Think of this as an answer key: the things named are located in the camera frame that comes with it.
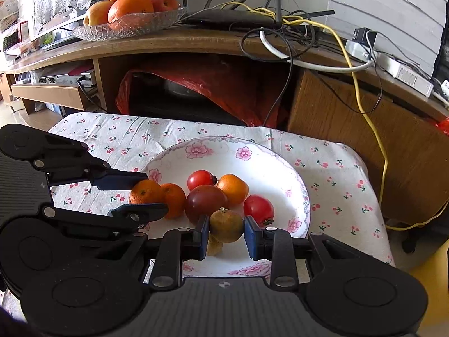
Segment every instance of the robotic arm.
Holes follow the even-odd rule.
[[[44,335],[404,336],[426,311],[410,275],[325,234],[291,238],[251,217],[245,242],[253,260],[271,260],[269,282],[183,279],[183,260],[206,256],[208,217],[148,240],[138,229],[161,219],[164,204],[123,205],[109,217],[54,206],[50,185],[128,190],[146,178],[111,169],[81,142],[11,124],[0,129],[0,169],[0,272]],[[297,259],[309,283],[299,283]]]

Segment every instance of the gray panel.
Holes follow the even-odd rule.
[[[130,324],[108,337],[336,337],[290,292],[269,289],[262,278],[187,278],[150,298]]]
[[[41,204],[53,204],[45,172],[0,152],[0,226],[17,216],[35,216]]]

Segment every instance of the dark red tomato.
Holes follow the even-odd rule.
[[[273,204],[271,204],[270,201],[263,196],[248,196],[243,203],[243,213],[245,216],[252,216],[256,223],[261,227],[265,227],[273,223]]]
[[[227,207],[228,197],[221,189],[212,185],[200,185],[187,196],[185,214],[196,225],[201,215],[210,217],[218,209]]]
[[[187,187],[192,191],[199,185],[215,185],[217,178],[206,170],[199,170],[192,173],[187,179]]]

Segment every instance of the white bowl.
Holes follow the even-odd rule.
[[[187,178],[197,170],[207,170],[217,179],[232,173],[249,186],[249,194],[260,194],[275,209],[272,227],[286,229],[292,237],[304,238],[310,224],[310,202],[299,174],[270,149],[232,137],[202,137],[178,143],[155,156],[143,169],[150,179],[174,183],[188,195]],[[233,210],[243,216],[243,206]],[[166,231],[194,228],[186,216],[161,219],[145,227],[149,238],[161,238]],[[183,264],[185,276],[232,277],[268,276],[271,262],[250,259],[244,237],[225,244],[217,256]]]

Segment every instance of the cherry print tablecloth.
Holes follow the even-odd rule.
[[[78,113],[50,130],[83,141],[92,155],[112,167],[140,171],[164,149],[193,138],[234,137],[270,148],[289,162],[304,180],[311,204],[309,231],[325,232],[379,260],[393,264],[387,233],[366,167],[351,148],[342,144],[285,133],[264,127],[238,127],[125,115]],[[158,173],[150,174],[159,181]],[[52,188],[60,208],[107,214],[127,202],[129,191],[99,191],[88,182]],[[240,275],[262,275],[266,265],[237,270]],[[20,305],[0,292],[1,305],[23,318]]]

